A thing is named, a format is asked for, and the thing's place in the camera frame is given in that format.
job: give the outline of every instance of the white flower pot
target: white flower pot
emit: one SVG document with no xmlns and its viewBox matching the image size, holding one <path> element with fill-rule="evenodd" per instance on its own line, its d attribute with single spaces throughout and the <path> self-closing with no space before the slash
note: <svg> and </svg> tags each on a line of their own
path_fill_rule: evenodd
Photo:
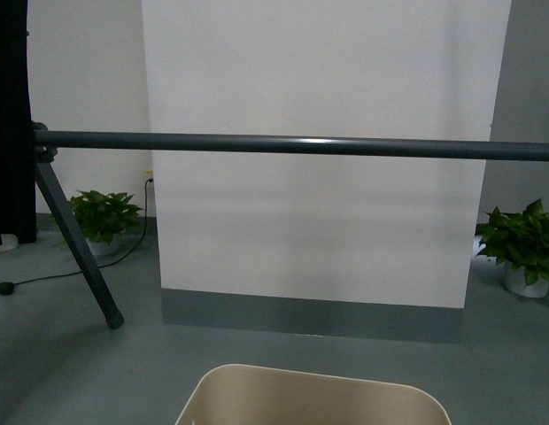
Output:
<svg viewBox="0 0 549 425">
<path fill-rule="evenodd" d="M 119 250 L 120 238 L 114 236 L 110 243 L 106 242 L 91 242 L 89 239 L 86 239 L 88 243 L 89 250 L 96 257 L 101 257 L 104 255 L 112 255 Z"/>
<path fill-rule="evenodd" d="M 505 262 L 505 288 L 511 292 L 528 298 L 543 298 L 549 290 L 549 281 L 538 279 L 532 285 L 524 281 L 524 267 L 513 270 L 509 261 Z"/>
</svg>

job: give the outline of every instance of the black plug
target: black plug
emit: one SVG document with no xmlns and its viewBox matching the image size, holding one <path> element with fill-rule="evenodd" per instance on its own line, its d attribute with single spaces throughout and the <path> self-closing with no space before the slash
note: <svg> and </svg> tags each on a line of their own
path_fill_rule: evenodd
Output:
<svg viewBox="0 0 549 425">
<path fill-rule="evenodd" d="M 13 282 L 0 282 L 0 295 L 11 295 L 15 291 Z"/>
</svg>

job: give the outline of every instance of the tripod leg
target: tripod leg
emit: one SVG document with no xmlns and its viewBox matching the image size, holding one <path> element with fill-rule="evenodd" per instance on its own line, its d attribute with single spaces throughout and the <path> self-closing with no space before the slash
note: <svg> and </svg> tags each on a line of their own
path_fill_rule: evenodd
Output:
<svg viewBox="0 0 549 425">
<path fill-rule="evenodd" d="M 72 251 L 73 257 L 76 259 L 78 266 L 80 266 L 89 288 L 104 313 L 107 325 L 111 329 L 120 327 L 124 322 L 123 316 L 115 305 L 112 293 L 107 288 L 104 277 L 89 250 L 86 239 L 73 216 L 72 208 L 64 195 L 64 191 L 60 187 L 58 178 L 54 174 L 50 163 L 37 163 L 35 178 L 48 207 L 52 211 L 52 215 L 54 215 L 60 227 L 62 235 L 64 235 Z"/>
</svg>

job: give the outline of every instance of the black curtain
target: black curtain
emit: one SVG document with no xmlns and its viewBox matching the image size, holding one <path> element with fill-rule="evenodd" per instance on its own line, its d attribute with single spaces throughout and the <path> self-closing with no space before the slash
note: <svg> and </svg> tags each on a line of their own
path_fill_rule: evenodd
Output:
<svg viewBox="0 0 549 425">
<path fill-rule="evenodd" d="M 36 240 L 35 134 L 27 79 L 27 0 L 0 0 L 0 244 Z"/>
</svg>

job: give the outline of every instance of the potted plant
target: potted plant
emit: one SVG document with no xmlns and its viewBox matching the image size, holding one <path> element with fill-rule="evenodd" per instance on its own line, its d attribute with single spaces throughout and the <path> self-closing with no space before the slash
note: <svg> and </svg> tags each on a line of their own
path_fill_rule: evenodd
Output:
<svg viewBox="0 0 549 425">
<path fill-rule="evenodd" d="M 549 212 L 542 199 L 523 212 L 501 212 L 498 207 L 489 222 L 477 225 L 484 247 L 477 255 L 505 263 L 505 285 L 514 293 L 541 298 L 549 290 Z"/>
<path fill-rule="evenodd" d="M 140 226 L 135 220 L 142 210 L 130 204 L 133 195 L 126 192 L 104 195 L 96 190 L 78 190 L 70 206 L 94 255 L 108 255 L 119 249 L 119 236 Z"/>
</svg>

